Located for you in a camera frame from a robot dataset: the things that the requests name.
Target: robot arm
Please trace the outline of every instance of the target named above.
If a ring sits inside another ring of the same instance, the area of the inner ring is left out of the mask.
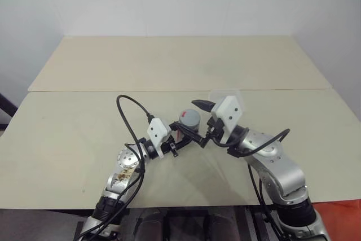
[[[276,206],[278,221],[285,233],[292,238],[308,239],[318,236],[323,240],[331,240],[320,214],[311,204],[303,171],[287,157],[278,138],[238,126],[241,110],[235,97],[225,97],[218,103],[196,100],[193,104],[212,114],[207,122],[209,128],[206,136],[198,134],[198,113],[192,116],[192,124],[182,122],[181,118],[170,125],[158,118],[152,119],[147,130],[150,140],[139,141],[141,150],[136,145],[131,145],[131,148],[125,148],[119,153],[115,169],[108,178],[93,215],[85,222],[82,233],[88,231],[90,236],[95,234],[98,229],[90,230],[109,219],[115,207],[121,208],[128,200],[131,191],[124,191],[139,174],[140,152],[148,163],[150,159],[162,158],[168,152],[172,152],[174,157],[178,156],[177,150],[191,141],[204,148],[212,140],[219,147],[226,147],[230,155],[243,157],[257,171]],[[171,136],[171,130],[181,132],[183,139],[176,141]],[[116,217],[99,235],[115,239],[122,215],[124,213]]]

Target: small cylindrical object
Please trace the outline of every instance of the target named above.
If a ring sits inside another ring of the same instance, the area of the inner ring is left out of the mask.
[[[200,121],[201,116],[194,109],[183,110],[179,115],[179,122],[194,131],[198,131]]]

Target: red surface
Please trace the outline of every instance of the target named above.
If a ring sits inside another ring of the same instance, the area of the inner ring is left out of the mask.
[[[361,241],[361,200],[315,203],[332,241]]]

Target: robotic arm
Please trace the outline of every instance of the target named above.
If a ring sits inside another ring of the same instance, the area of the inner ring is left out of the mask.
[[[141,154],[146,164],[157,157],[162,158],[168,152],[172,152],[176,157],[177,150],[192,141],[204,148],[210,140],[219,147],[227,148],[228,154],[243,157],[249,165],[250,174],[250,167],[257,171],[276,207],[279,225],[287,238],[318,237],[319,240],[331,240],[320,214],[311,204],[303,171],[283,151],[280,142],[289,129],[272,137],[238,126],[241,109],[235,96],[227,96],[217,103],[205,100],[194,100],[192,103],[212,114],[207,122],[206,136],[198,134],[200,116],[192,109],[182,112],[179,121],[170,125],[159,118],[148,118],[150,123],[147,133],[150,139],[142,138],[138,144],[127,145],[119,153],[115,169],[108,178],[93,215],[86,220],[78,240],[87,237],[90,237],[87,240],[92,240],[96,233],[108,240],[116,239],[124,211],[114,216],[114,210],[125,210],[125,203],[133,195],[129,186],[137,181],[134,180],[135,176],[139,177],[143,171],[139,158]],[[172,131],[178,133],[182,139],[174,139]],[[258,192],[256,193],[261,206],[263,204],[265,207],[263,197],[261,199]],[[103,226],[111,216],[114,216],[111,224]]]

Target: white wall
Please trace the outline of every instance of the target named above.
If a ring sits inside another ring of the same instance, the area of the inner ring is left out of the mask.
[[[35,7],[26,5],[28,1]],[[9,6],[16,6],[20,15],[15,16]],[[24,86],[35,77],[62,33],[292,34],[361,117],[360,7],[360,0],[0,0],[0,21],[4,17],[7,21],[0,29],[0,43],[5,41],[7,56],[4,62],[4,49],[0,47],[0,68],[9,70],[5,80],[0,78],[0,91],[4,92],[3,83],[11,82],[13,87],[6,86],[6,91],[12,96],[20,93],[14,98],[19,103],[26,93]],[[25,21],[25,17],[37,25]],[[4,27],[15,43],[3,34]],[[29,71],[20,71],[19,66],[24,64]]]

